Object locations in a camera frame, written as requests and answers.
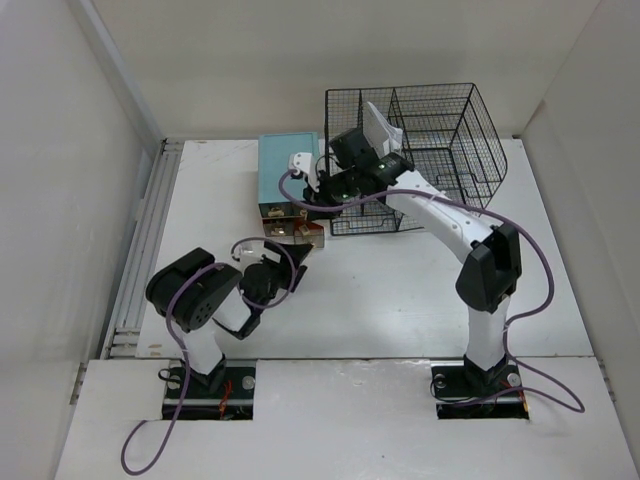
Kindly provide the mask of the white spiral notebook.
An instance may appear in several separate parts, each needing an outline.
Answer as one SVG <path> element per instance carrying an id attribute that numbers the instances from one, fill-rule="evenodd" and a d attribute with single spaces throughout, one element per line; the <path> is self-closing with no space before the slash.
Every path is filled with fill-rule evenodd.
<path id="1" fill-rule="evenodd" d="M 404 131 L 391 125 L 371 102 L 363 105 L 363 134 L 379 158 L 401 153 Z"/>

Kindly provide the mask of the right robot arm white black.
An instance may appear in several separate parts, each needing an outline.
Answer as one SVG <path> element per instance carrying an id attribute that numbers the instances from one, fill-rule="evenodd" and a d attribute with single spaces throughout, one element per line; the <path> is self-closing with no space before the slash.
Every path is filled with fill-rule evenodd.
<path id="1" fill-rule="evenodd" d="M 505 221 L 488 225 L 438 191 L 391 138 L 374 143 L 352 128 L 326 146 L 337 170 L 321 171 L 304 197 L 336 209 L 374 198 L 416 221 L 460 262 L 455 291 L 468 310 L 469 337 L 462 365 L 462 399 L 490 396 L 507 376 L 507 313 L 522 274 L 520 235 Z"/>

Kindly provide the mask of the teal mini drawer chest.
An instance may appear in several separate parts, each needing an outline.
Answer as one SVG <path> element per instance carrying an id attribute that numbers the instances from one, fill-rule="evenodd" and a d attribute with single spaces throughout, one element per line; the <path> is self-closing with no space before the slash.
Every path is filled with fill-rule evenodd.
<path id="1" fill-rule="evenodd" d="M 267 134 L 258 141 L 258 208 L 266 237 L 285 243 L 312 243 L 320 249 L 325 244 L 321 224 L 307 218 L 307 212 L 292 204 L 278 188 L 279 179 L 289 169 L 289 157 L 298 152 L 310 152 L 319 157 L 318 135 L 315 132 Z M 310 236 L 302 236 L 297 227 L 306 222 Z"/>

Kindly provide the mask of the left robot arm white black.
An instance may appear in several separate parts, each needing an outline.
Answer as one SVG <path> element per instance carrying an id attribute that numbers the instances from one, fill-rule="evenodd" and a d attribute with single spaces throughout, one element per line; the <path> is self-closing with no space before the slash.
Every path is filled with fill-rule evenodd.
<path id="1" fill-rule="evenodd" d="M 237 340 L 250 336 L 264 311 L 295 292 L 312 250 L 311 244 L 248 237 L 231 247 L 235 265 L 197 247 L 154 274 L 146 300 L 165 319 L 198 394 L 213 396 L 223 387 L 226 355 L 216 332 Z"/>

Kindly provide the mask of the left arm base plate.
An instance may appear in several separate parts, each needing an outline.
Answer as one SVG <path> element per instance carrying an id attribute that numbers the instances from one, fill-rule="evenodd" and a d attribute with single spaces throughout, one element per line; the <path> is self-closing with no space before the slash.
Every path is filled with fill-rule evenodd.
<path id="1" fill-rule="evenodd" d="M 178 420 L 252 420 L 256 387 L 255 360 L 227 360 L 212 377 L 191 371 Z M 162 418 L 171 420 L 177 410 L 186 378 L 182 361 L 171 362 L 158 372 L 165 384 Z"/>

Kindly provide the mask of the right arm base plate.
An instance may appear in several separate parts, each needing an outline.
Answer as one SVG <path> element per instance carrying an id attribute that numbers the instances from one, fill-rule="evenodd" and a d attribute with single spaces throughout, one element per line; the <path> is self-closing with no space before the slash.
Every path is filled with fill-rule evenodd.
<path id="1" fill-rule="evenodd" d="M 488 385 L 474 384 L 462 361 L 431 367 L 430 393 L 439 420 L 528 420 L 529 411 L 517 366 L 507 364 Z"/>

